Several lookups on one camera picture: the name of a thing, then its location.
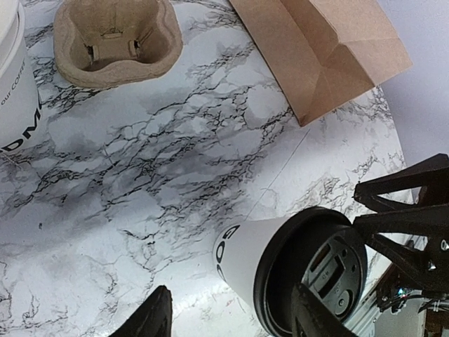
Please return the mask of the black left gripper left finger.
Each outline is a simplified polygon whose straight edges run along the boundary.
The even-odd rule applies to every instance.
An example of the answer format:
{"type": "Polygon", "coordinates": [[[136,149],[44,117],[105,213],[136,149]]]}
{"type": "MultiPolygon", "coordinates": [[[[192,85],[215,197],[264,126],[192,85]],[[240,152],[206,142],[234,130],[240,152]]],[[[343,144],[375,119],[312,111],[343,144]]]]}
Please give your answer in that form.
{"type": "Polygon", "coordinates": [[[166,286],[158,286],[112,337],[171,337],[173,299],[166,286]]]}

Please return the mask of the white paper cups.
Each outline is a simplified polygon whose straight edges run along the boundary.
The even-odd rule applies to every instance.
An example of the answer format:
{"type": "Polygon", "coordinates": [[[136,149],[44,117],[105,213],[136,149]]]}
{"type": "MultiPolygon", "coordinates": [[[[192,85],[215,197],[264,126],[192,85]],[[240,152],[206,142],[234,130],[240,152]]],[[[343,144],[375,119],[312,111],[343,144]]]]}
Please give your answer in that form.
{"type": "Polygon", "coordinates": [[[1,2],[1,152],[33,141],[42,104],[25,43],[25,12],[19,1],[1,2]]]}

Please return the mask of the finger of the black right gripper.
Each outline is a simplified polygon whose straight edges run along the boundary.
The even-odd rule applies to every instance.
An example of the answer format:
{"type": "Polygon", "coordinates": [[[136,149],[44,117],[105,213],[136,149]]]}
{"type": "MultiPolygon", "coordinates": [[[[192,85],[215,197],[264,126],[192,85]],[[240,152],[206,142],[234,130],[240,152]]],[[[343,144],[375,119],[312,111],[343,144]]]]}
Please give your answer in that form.
{"type": "Polygon", "coordinates": [[[448,203],[448,155],[436,154],[397,173],[358,183],[354,200],[374,212],[402,211],[448,203]],[[383,196],[419,190],[418,202],[406,204],[383,196]]]}
{"type": "Polygon", "coordinates": [[[448,205],[373,213],[354,219],[364,242],[389,259],[410,287],[448,293],[448,205]]]}

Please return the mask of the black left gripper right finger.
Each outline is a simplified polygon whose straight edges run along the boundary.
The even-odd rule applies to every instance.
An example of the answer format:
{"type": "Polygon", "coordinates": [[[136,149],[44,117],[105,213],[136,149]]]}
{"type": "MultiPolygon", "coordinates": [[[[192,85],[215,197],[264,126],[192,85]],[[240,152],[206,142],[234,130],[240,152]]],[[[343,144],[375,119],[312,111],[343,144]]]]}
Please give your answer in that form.
{"type": "Polygon", "coordinates": [[[354,337],[303,283],[293,287],[293,336],[354,337]]]}

